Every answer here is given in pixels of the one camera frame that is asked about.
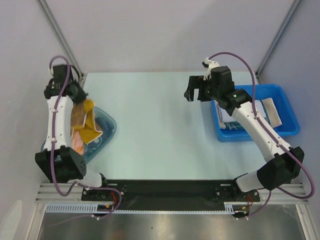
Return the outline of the orange brown towel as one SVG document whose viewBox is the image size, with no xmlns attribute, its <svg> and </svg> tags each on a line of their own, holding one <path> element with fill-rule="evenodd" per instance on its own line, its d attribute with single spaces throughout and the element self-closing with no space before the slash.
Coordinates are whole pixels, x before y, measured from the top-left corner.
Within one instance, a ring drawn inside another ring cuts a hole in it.
<svg viewBox="0 0 320 240">
<path fill-rule="evenodd" d="M 85 145 L 94 142 L 103 134 L 96 123 L 94 108 L 94 101 L 87 98 L 82 103 L 75 104 L 71 111 L 71 147 L 80 155 L 85 153 Z"/>
</svg>

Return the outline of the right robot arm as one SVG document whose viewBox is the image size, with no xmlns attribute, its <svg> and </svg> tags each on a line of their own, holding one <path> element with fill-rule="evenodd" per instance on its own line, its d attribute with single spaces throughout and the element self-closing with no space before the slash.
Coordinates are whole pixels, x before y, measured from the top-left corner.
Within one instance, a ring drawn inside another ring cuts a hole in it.
<svg viewBox="0 0 320 240">
<path fill-rule="evenodd" d="M 209 76 L 190 76 L 184 97 L 201 102 L 216 101 L 249 134 L 259 148 L 265 164 L 258 170 L 234 179 L 236 185 L 230 188 L 230 195 L 242 201 L 249 191 L 264 188 L 272 191 L 297 177 L 302 168 L 304 152 L 300 147 L 293 148 L 283 140 L 270 124 L 254 108 L 252 95 L 237 89 L 227 66 L 217 66 L 210 70 Z"/>
</svg>

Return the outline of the Doraemon teal beige towel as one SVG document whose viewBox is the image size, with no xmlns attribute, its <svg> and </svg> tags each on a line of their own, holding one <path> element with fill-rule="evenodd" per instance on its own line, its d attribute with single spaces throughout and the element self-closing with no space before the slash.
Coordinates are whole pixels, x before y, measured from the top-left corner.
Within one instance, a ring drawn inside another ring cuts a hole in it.
<svg viewBox="0 0 320 240">
<path fill-rule="evenodd" d="M 240 123 L 235 121 L 226 110 L 220 108 L 217 101 L 213 101 L 216 108 L 218 125 L 222 130 L 243 131 L 244 128 Z M 270 124 L 272 128 L 281 126 L 283 123 L 280 119 L 276 106 L 271 97 L 262 100 L 255 100 L 256 111 L 261 113 L 261 116 Z"/>
</svg>

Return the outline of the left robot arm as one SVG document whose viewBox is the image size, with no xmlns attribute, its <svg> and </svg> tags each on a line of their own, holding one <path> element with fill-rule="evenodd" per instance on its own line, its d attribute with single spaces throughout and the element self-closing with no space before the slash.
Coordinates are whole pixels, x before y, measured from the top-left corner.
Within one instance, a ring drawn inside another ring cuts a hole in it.
<svg viewBox="0 0 320 240">
<path fill-rule="evenodd" d="M 85 160 L 85 146 L 104 133 L 95 120 L 95 104 L 74 79 L 74 66 L 51 64 L 49 69 L 52 78 L 44 90 L 47 134 L 42 150 L 35 154 L 35 162 L 51 183 L 93 188 L 92 194 L 105 200 L 110 195 L 106 178 L 89 170 Z"/>
</svg>

